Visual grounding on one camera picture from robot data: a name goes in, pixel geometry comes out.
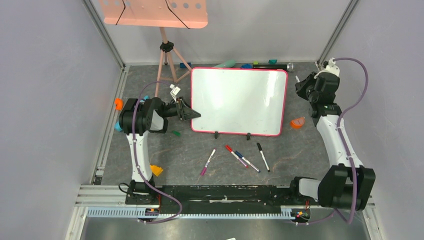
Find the green marker cap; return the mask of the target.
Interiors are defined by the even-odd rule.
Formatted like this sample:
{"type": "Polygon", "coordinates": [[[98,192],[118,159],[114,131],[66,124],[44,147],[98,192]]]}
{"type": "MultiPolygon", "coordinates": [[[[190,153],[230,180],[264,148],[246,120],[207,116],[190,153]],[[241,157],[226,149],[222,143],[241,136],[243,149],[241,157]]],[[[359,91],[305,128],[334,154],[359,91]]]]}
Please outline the green marker cap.
{"type": "Polygon", "coordinates": [[[180,133],[180,132],[178,132],[178,131],[173,130],[173,131],[172,131],[172,133],[173,133],[174,135],[178,136],[178,137],[180,137],[180,136],[181,136],[181,133],[180,133]]]}

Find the pink framed whiteboard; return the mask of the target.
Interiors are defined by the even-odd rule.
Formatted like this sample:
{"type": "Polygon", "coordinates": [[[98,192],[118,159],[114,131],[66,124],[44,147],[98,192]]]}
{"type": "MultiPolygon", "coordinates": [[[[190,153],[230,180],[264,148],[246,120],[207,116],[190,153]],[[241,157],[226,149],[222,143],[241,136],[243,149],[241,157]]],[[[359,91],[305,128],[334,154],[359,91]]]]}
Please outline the pink framed whiteboard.
{"type": "Polygon", "coordinates": [[[284,70],[195,67],[190,105],[198,133],[276,137],[282,133],[288,73],[284,70]]]}

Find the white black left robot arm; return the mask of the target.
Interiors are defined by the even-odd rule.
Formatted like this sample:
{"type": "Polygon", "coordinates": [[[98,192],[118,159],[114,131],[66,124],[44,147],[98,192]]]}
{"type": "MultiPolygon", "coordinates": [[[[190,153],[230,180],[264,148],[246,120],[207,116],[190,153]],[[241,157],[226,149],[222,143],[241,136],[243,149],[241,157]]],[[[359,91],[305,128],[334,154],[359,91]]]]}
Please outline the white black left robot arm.
{"type": "Polygon", "coordinates": [[[153,97],[141,101],[130,98],[124,105],[118,119],[125,133],[131,154],[131,181],[125,192],[127,205],[151,204],[157,199],[154,188],[154,174],[150,165],[148,136],[150,133],[164,134],[168,130],[168,118],[177,117],[182,121],[196,119],[201,114],[193,110],[180,97],[170,103],[153,97]]]}

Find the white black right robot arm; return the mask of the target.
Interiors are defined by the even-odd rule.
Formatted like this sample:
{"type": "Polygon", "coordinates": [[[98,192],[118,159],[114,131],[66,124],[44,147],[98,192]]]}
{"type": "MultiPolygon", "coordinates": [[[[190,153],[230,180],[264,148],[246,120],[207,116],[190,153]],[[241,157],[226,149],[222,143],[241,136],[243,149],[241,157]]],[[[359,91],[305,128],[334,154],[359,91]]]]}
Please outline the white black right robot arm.
{"type": "Polygon", "coordinates": [[[295,84],[296,94],[310,104],[310,117],[323,139],[329,170],[321,179],[296,176],[290,182],[289,199],[302,204],[308,198],[325,208],[363,210],[376,180],[373,169],[364,167],[354,154],[342,110],[335,103],[340,78],[330,72],[312,72],[295,84]]]}

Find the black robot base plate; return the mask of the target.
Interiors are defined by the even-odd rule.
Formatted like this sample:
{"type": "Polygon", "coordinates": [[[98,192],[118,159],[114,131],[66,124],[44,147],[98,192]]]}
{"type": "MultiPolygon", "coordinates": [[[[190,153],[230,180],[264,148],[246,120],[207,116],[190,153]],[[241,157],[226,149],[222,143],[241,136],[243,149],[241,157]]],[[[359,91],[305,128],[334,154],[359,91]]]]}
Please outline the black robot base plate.
{"type": "Polygon", "coordinates": [[[154,202],[162,214],[277,214],[281,206],[317,206],[284,185],[163,185],[154,202]]]}

